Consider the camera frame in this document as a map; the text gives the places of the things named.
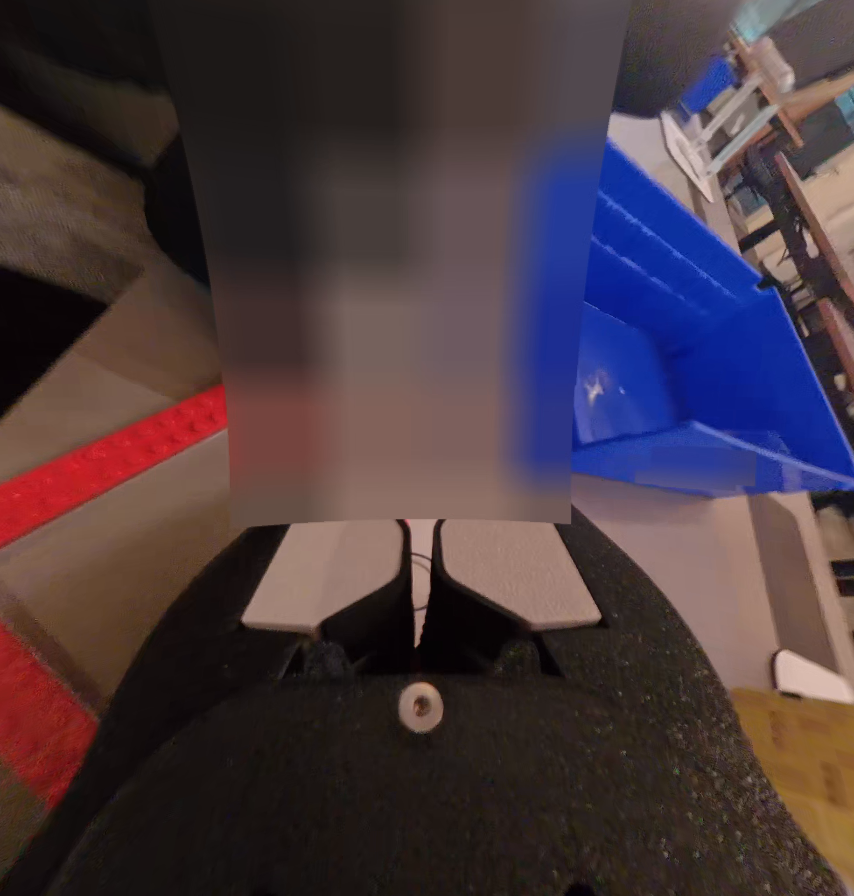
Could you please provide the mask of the grey desk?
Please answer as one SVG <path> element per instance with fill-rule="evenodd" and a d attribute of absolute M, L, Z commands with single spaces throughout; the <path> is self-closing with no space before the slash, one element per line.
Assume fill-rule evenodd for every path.
<path fill-rule="evenodd" d="M 88 224 L 131 236 L 140 190 L 127 176 L 0 107 L 0 212 L 15 236 L 66 223 L 91 199 L 116 209 Z M 146 262 L 0 422 L 0 484 L 217 382 L 209 297 L 161 253 Z M 0 617 L 96 715 L 165 609 L 237 534 L 227 465 L 226 436 L 210 435 L 0 547 Z M 769 689 L 787 648 L 854 689 L 854 639 L 808 498 L 712 501 L 586 476 L 571 494 L 670 599 L 728 687 Z"/>

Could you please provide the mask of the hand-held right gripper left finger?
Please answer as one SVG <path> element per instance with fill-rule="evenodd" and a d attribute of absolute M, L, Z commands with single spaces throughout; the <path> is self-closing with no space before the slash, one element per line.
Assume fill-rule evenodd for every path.
<path fill-rule="evenodd" d="M 254 588 L 242 624 L 338 644 L 353 664 L 407 665 L 414 642 L 407 524 L 292 524 Z"/>

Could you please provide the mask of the red brick frame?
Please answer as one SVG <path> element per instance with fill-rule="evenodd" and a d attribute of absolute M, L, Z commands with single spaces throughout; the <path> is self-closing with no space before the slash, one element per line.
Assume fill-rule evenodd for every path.
<path fill-rule="evenodd" d="M 0 484 L 0 549 L 227 427 L 213 387 Z M 59 802 L 96 731 L 91 712 L 0 621 L 0 761 L 43 808 Z"/>

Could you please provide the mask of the white flower print box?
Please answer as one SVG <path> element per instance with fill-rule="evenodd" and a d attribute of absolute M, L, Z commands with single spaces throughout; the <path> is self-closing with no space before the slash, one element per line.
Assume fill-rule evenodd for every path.
<path fill-rule="evenodd" d="M 773 687 L 782 695 L 854 705 L 854 689 L 845 677 L 791 650 L 773 655 L 771 672 Z"/>

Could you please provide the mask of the yellow cardboard box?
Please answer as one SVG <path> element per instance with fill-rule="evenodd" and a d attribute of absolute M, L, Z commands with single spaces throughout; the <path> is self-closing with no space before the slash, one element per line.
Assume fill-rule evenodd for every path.
<path fill-rule="evenodd" d="M 854 704 L 743 688 L 731 696 L 779 796 L 854 894 Z"/>

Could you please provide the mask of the small blue bin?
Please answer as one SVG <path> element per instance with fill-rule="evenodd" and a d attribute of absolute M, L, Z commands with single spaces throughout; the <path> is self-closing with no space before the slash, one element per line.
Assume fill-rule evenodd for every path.
<path fill-rule="evenodd" d="M 715 56 L 702 75 L 682 94 L 677 106 L 683 120 L 699 115 L 724 91 L 738 83 L 733 64 L 728 56 Z"/>

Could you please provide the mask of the large blue plastic bin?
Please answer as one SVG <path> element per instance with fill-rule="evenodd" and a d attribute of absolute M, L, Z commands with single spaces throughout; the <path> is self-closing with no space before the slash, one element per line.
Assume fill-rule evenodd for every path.
<path fill-rule="evenodd" d="M 612 141 L 571 471 L 705 497 L 854 491 L 854 451 L 778 294 Z"/>

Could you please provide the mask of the white metal rack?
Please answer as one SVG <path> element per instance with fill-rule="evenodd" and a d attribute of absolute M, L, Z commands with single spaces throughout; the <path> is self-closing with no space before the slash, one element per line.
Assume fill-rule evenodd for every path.
<path fill-rule="evenodd" d="M 698 114 L 686 123 L 670 111 L 660 116 L 669 156 L 708 203 L 714 202 L 717 178 L 727 162 L 746 151 L 778 117 L 786 97 L 756 77 L 726 93 L 726 99 L 714 102 L 705 122 Z"/>

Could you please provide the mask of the wooden table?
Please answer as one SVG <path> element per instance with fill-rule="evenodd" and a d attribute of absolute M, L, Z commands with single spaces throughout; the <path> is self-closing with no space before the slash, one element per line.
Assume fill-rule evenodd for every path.
<path fill-rule="evenodd" d="M 844 370 L 854 400 L 854 268 L 819 221 L 782 152 L 774 164 L 788 198 L 779 226 L 784 246 Z"/>

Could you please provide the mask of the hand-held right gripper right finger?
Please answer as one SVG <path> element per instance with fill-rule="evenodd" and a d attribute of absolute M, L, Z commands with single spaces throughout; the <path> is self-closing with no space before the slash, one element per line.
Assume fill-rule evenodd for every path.
<path fill-rule="evenodd" d="M 553 524 L 436 522 L 422 664 L 554 664 L 546 633 L 601 623 Z"/>

